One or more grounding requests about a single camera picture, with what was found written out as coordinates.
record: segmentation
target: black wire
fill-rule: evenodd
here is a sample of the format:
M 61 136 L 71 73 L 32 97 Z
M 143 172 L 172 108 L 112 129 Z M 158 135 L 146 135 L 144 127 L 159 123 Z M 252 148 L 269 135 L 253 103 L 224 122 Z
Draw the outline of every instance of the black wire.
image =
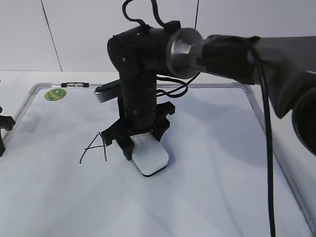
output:
M 107 146 L 95 146 L 95 147 L 89 147 L 89 148 L 85 148 L 85 150 L 90 150 L 90 149 L 94 149 L 94 148 L 99 148 L 99 147 L 107 147 Z
M 128 14 L 126 13 L 126 7 L 127 5 L 133 0 L 126 0 L 123 5 L 122 5 L 122 12 L 123 12 L 123 15 L 124 17 L 128 20 L 128 21 L 132 21 L 132 22 L 137 22 L 139 25 L 141 25 L 142 27 L 146 27 L 146 23 L 142 20 L 142 19 L 133 19 L 133 18 L 130 18 L 128 16 Z
M 199 75 L 200 75 L 200 72 L 197 73 L 194 77 L 192 77 L 188 82 L 183 82 L 183 81 L 178 80 L 178 79 L 175 79 L 176 81 L 174 81 L 174 79 L 171 79 L 171 78 L 163 78 L 162 81 L 171 81 L 171 82 L 175 82 L 175 83 L 180 83 L 180 84 L 182 84 L 182 86 L 180 86 L 180 87 L 178 87 L 178 88 L 176 88 L 176 89 L 174 89 L 174 90 L 171 90 L 171 91 L 164 91 L 164 90 L 162 90 L 162 89 L 158 89 L 158 90 L 157 90 L 157 93 L 161 93 L 161 94 L 157 95 L 157 97 L 166 95 L 166 96 L 168 96 L 168 97 L 170 97 L 170 98 L 179 98 L 179 97 L 185 95 L 185 94 L 188 92 L 189 84 L 190 84 L 191 82 L 193 82 Z M 186 89 L 185 89 L 183 92 L 181 92 L 181 93 L 179 93 L 179 94 L 176 94 L 176 95 L 172 95 L 172 93 L 174 93 L 174 92 L 176 92 L 176 91 L 178 91 L 178 90 L 181 90 L 181 89 L 184 88 L 184 87 L 185 87 Z
M 156 0 L 151 0 L 152 1 L 152 6 L 153 6 L 153 13 L 154 13 L 154 18 L 157 21 L 157 23 L 165 28 L 166 24 L 160 19 L 159 17 L 159 12 L 158 12 L 158 5 Z
M 95 139 L 96 139 L 99 135 L 100 135 L 100 137 L 101 137 L 101 139 L 102 139 L 103 146 L 91 147 L 92 143 L 95 141 Z M 106 150 L 105 150 L 105 147 L 107 147 L 107 146 L 105 145 L 104 140 L 103 140 L 103 138 L 102 138 L 102 135 L 101 135 L 101 133 L 99 132 L 99 133 L 95 136 L 95 138 L 92 140 L 92 142 L 89 144 L 89 146 L 84 149 L 84 152 L 83 152 L 83 154 L 82 154 L 82 156 L 81 156 L 81 159 L 80 159 L 80 162 L 79 162 L 79 163 L 81 164 L 82 159 L 83 159 L 85 153 L 86 153 L 88 150 L 93 149 L 93 148 L 97 148 L 97 147 L 103 147 L 103 149 L 104 149 L 104 159 L 105 159 L 105 161 L 108 161 L 108 160 L 107 160 L 107 155 L 106 155 Z
M 194 23 L 194 29 L 197 29 L 197 23 L 198 23 L 198 7 L 199 7 L 199 0 L 197 0 L 197 12 L 196 12 L 196 21 Z
M 92 142 L 89 144 L 89 146 L 88 146 L 87 148 L 89 148 L 89 147 L 92 145 L 92 143 L 95 141 L 95 139 L 97 139 L 98 136 L 99 136 L 99 134 L 97 134 L 97 135 L 95 136 L 95 138 L 92 140 Z M 87 152 L 87 150 L 84 150 L 84 152 L 83 152 L 83 154 L 82 154 L 82 156 L 81 156 L 81 158 L 80 158 L 80 161 L 79 161 L 80 164 L 81 164 L 82 159 L 83 159 L 83 157 L 84 157 L 84 155 L 85 155 L 86 152 Z
M 268 99 L 268 87 L 266 82 L 265 73 L 261 64 L 259 54 L 254 49 L 252 44 L 248 41 L 244 41 L 246 47 L 249 49 L 255 64 L 258 69 L 264 116 L 265 116 L 265 127 L 266 127 L 266 142 L 267 142 L 267 173 L 268 173 L 268 210 L 269 210 L 269 223 L 270 223 L 270 235 L 276 237 L 276 225 L 274 216 L 274 181 L 273 181 L 273 141 L 272 141 L 272 126 L 270 119 L 270 107 Z
M 99 133 L 99 135 L 100 135 L 100 137 L 101 137 L 101 139 L 102 139 L 102 143 L 103 143 L 104 159 L 105 159 L 105 161 L 108 161 L 108 159 L 107 159 L 107 154 L 106 154 L 106 151 L 105 151 L 105 144 L 104 144 L 103 137 L 102 137 L 101 133 Z

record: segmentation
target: green sticker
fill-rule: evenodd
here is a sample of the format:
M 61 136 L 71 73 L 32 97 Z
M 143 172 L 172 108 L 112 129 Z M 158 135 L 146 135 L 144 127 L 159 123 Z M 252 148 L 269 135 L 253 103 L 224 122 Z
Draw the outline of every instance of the green sticker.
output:
M 48 101 L 56 101 L 56 100 L 61 100 L 66 95 L 67 95 L 66 90 L 64 90 L 62 88 L 58 88 L 58 89 L 53 89 L 53 90 L 50 90 L 49 92 L 47 92 L 45 94 L 45 99 Z

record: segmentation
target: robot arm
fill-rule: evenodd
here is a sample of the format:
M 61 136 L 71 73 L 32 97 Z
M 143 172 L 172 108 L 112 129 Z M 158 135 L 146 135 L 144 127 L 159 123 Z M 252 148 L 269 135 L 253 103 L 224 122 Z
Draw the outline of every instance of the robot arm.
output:
M 125 118 L 137 129 L 154 123 L 155 111 L 149 108 L 156 103 L 157 74 L 189 79 L 202 72 L 259 84 L 254 60 L 238 39 L 248 41 L 258 52 L 276 115 L 281 119 L 293 110 L 298 138 L 316 155 L 316 37 L 211 35 L 203 39 L 198 31 L 181 28 L 177 21 L 166 23 L 164 29 L 146 25 L 114 36 L 108 52 L 124 88 Z
M 176 77 L 184 78 L 181 77 L 183 70 L 190 68 L 243 84 L 260 84 L 251 54 L 234 36 L 196 39 L 187 54 L 189 66 L 184 66 L 177 55 L 183 58 L 184 40 L 189 36 L 179 35 L 192 34 L 189 33 L 192 30 L 182 30 L 176 33 L 171 47 L 169 68 Z M 245 40 L 260 56 L 275 114 L 281 119 L 293 110 L 293 127 L 298 138 L 316 155 L 316 37 L 252 37 Z

